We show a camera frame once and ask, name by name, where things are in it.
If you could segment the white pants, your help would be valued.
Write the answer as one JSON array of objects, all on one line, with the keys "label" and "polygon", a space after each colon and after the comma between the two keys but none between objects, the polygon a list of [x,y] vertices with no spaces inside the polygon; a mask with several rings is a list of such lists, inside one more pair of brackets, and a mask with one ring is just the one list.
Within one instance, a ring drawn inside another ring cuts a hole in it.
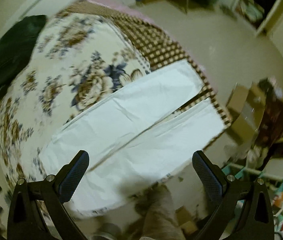
[{"label": "white pants", "polygon": [[197,71],[180,60],[125,85],[56,132],[40,155],[47,173],[80,150],[89,154],[89,168],[66,205],[70,214],[84,219],[125,205],[220,135],[226,123],[208,96],[181,111],[202,88]]}]

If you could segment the teal metal rack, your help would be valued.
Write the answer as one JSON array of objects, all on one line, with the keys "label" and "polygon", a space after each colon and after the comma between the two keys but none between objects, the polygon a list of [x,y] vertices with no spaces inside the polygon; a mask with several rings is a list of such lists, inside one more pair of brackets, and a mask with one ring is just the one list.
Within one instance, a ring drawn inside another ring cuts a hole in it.
[{"label": "teal metal rack", "polygon": [[224,174],[233,175],[235,178],[241,181],[255,181],[262,179],[267,185],[274,185],[279,187],[283,183],[283,177],[266,173],[264,171],[258,171],[246,166],[242,166],[235,163],[228,163],[223,168]]}]

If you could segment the brown cardboard box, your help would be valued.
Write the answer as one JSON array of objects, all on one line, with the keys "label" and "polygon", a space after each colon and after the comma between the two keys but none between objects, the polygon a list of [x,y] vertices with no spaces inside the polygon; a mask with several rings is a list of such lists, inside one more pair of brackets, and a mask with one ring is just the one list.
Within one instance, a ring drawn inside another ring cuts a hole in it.
[{"label": "brown cardboard box", "polygon": [[256,138],[263,119],[266,96],[256,83],[250,88],[236,84],[227,101],[232,124],[228,134],[239,145]]}]

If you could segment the dark green folded cloth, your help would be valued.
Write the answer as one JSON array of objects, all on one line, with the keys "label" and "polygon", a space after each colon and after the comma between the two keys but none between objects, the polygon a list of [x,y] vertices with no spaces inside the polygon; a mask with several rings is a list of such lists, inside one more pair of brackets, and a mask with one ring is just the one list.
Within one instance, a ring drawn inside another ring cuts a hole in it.
[{"label": "dark green folded cloth", "polygon": [[0,39],[0,99],[7,93],[14,78],[28,65],[46,21],[45,15],[25,17]]}]

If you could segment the floral bed sheet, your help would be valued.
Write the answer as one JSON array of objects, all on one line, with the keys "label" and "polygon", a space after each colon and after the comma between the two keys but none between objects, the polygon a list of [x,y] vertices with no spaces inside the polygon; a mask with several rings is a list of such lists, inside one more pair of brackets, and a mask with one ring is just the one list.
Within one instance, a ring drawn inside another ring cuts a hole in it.
[{"label": "floral bed sheet", "polygon": [[22,177],[38,181],[50,175],[40,155],[65,124],[125,85],[180,60],[203,81],[181,111],[208,96],[228,128],[231,118],[199,65],[161,28],[86,0],[50,18],[28,65],[0,100],[0,162],[9,188]]}]

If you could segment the white shelf cabinet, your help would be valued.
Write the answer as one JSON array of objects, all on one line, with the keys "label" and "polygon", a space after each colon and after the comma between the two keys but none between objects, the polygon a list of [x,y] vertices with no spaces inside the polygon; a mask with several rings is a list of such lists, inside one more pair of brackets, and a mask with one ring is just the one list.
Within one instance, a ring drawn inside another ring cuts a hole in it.
[{"label": "white shelf cabinet", "polygon": [[283,37],[283,0],[234,0],[231,9],[255,36],[273,43]]}]

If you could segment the pink mattress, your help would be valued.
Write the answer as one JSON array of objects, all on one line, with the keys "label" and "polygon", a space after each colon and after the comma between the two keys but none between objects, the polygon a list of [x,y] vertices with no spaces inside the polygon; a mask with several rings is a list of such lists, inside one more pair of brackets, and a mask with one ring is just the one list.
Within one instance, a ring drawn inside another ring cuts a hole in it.
[{"label": "pink mattress", "polygon": [[[141,18],[142,20],[155,25],[156,27],[161,28],[165,33],[167,33],[171,38],[173,38],[173,40],[176,40],[174,36],[172,36],[166,29],[164,29],[163,26],[158,25],[156,21],[154,21],[152,18],[150,18],[149,16],[143,14],[142,12],[138,11],[137,9],[135,9],[135,7],[129,7],[127,5],[124,5],[123,3],[121,3],[119,0],[87,0],[88,2],[91,3],[95,3],[98,5],[101,5],[103,7],[108,7],[110,9],[116,10],[116,11],[120,11],[126,14],[129,14],[131,16],[136,16],[138,18]],[[188,49],[186,49],[186,52],[189,53],[189,55],[191,56],[191,58],[195,61],[195,63],[198,63],[196,61],[196,59],[194,58],[192,52],[190,52]],[[210,85],[212,86],[212,88],[214,89],[214,92],[218,93],[218,86],[216,85],[216,83],[214,82],[214,80],[209,76],[209,74],[207,73],[207,70],[205,68],[205,66],[199,64],[199,68],[203,71],[203,74],[206,76],[206,78],[208,79]]]}]

